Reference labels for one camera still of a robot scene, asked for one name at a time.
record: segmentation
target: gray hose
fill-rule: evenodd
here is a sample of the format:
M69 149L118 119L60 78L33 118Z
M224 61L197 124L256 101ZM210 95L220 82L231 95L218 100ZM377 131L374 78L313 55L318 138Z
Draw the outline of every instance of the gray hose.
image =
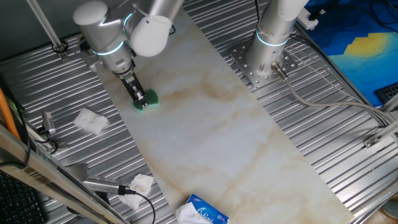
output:
M313 107L329 107L329 106L341 106L341 105L359 106L359 107L365 108L367 110L371 110L371 111L373 111L373 112L385 117L388 121L390 121L390 123L393 123L395 121L395 119L391 115L389 115L389 114L387 114L387 113L385 113L385 112L383 112L383 111L381 111L379 109L376 109L376 108L374 108L372 106L366 105L364 103L357 103L357 102L310 103L308 101L305 101L303 98L301 98L296 93L296 91L292 87L292 84L290 84L289 79L286 79L285 82L286 82L287 87L291 90L291 92L299 100L299 102L301 102L301 103L303 103L305 105L313 106Z

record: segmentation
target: white tissue paper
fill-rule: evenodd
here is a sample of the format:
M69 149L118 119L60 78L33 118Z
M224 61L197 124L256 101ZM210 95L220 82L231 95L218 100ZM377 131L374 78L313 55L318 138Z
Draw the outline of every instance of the white tissue paper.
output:
M177 209L175 216L179 224L211 224L197 212L192 202L186 203Z
M81 109L79 115L73 121L73 124L86 131L99 134L105 128L108 119L102 115L98 115L86 108Z
M148 175L138 174L131 181L130 190L135 190L136 192L142 194L143 196L147 196L150 191L150 187L154 178ZM125 203L126 205L130 206L132 209L137 210L139 206L139 202L141 200L145 200L138 195L118 195L121 202Z

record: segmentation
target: tissue box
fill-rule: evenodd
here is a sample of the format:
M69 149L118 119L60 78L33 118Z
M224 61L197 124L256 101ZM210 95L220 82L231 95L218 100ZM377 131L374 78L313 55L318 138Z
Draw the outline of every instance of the tissue box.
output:
M203 218L212 222L212 224L227 224L229 218L219 212L217 209L213 208L213 206L209 205L207 202L202 200L200 197L192 194L189 197L187 203L192 202L193 206L197 210L197 212L202 215Z

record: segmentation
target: marble surface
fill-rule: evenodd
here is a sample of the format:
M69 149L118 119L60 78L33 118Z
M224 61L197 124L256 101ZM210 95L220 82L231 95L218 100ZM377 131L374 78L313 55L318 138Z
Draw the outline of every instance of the marble surface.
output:
M181 10L177 32L136 75L160 108L139 114L120 80L97 74L175 211L190 194L230 223L347 223L349 210Z

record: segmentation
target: metal grating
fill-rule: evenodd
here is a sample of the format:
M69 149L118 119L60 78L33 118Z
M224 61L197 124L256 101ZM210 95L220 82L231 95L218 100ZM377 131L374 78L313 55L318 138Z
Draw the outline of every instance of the metal grating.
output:
M358 208L397 176L395 144L375 151L366 149L362 143L368 134L379 131L376 128L379 124L367 111L349 106L306 107L297 103L280 81L258 89L252 87L228 53L231 47L252 37L257 22L252 1L186 0L184 9L350 210ZM71 59L65 62L50 47L44 47L0 63L0 71L26 108L26 118L34 126L40 126L40 111L52 112L57 127L54 138L68 143L67 150L59 150L55 155L65 166L84 162L88 164L89 174L121 178L124 183L138 173L151 175L98 77L82 59L73 56L79 52L77 39L67 41ZM348 90L337 81L337 73L325 68L317 54L294 40L288 46L287 50L297 57L299 64L297 72L290 74L298 94L312 102L352 100L346 95ZM88 134L72 123L82 107L109 119L110 125L99 136ZM66 223L75 218L59 202L45 195L42 198L49 223ZM177 223L156 183L149 198L157 209L157 223ZM146 202L138 211L120 203L117 197L110 198L110 202L134 223L150 223L152 219Z

